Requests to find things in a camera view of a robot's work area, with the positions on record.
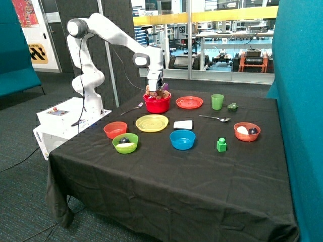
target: yellow plate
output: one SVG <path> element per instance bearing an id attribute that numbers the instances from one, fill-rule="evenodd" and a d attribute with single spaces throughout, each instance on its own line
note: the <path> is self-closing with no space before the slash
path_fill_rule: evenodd
<path id="1" fill-rule="evenodd" d="M 166 128 L 168 124 L 168 118 L 159 114 L 150 114 L 143 116 L 136 121 L 138 129 L 144 132 L 153 133 L 158 132 Z"/>

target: green plastic cup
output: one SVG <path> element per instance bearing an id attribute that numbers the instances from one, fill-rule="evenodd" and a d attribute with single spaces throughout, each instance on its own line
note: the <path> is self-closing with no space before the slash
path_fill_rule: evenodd
<path id="1" fill-rule="evenodd" d="M 222 108 L 224 96 L 221 94 L 213 94 L 212 98 L 212 108 L 214 110 L 220 110 Z"/>

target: yellow warning sign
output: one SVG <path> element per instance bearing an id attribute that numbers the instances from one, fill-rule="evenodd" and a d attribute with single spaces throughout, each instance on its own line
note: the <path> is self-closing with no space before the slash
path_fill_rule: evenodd
<path id="1" fill-rule="evenodd" d="M 33 64 L 47 64 L 48 58 L 45 52 L 45 48 L 42 44 L 29 44 L 29 52 L 31 62 Z"/>

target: white control box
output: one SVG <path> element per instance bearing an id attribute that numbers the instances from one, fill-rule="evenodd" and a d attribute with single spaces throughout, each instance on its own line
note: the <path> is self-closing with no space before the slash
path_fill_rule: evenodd
<path id="1" fill-rule="evenodd" d="M 82 111 L 82 108 L 83 99 L 73 97 L 37 113 L 40 125 L 33 132 L 45 160 L 48 160 L 52 150 L 111 112 L 111 110 L 104 110 L 100 115 L 93 115 L 93 113 L 88 115 L 85 110 Z"/>

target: orange bowl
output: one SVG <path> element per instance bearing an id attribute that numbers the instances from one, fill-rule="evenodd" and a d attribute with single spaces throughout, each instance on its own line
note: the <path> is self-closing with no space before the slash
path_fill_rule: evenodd
<path id="1" fill-rule="evenodd" d="M 114 139 L 116 136 L 127 132 L 127 124 L 124 122 L 109 123 L 104 126 L 103 130 L 108 138 Z"/>
<path id="2" fill-rule="evenodd" d="M 245 127 L 247 130 L 251 129 L 251 128 L 256 128 L 258 133 L 257 134 L 254 134 L 254 135 L 244 135 L 242 133 L 239 133 L 237 131 L 237 128 L 239 128 L 240 126 L 243 126 Z M 239 140 L 242 140 L 242 141 L 246 141 L 246 142 L 252 142 L 252 141 L 255 141 L 257 138 L 258 138 L 258 135 L 260 134 L 260 127 L 255 125 L 255 124 L 252 124 L 252 123 L 246 123 L 246 122 L 241 122 L 241 123 L 237 123 L 234 125 L 234 134 L 235 136 L 239 139 Z"/>

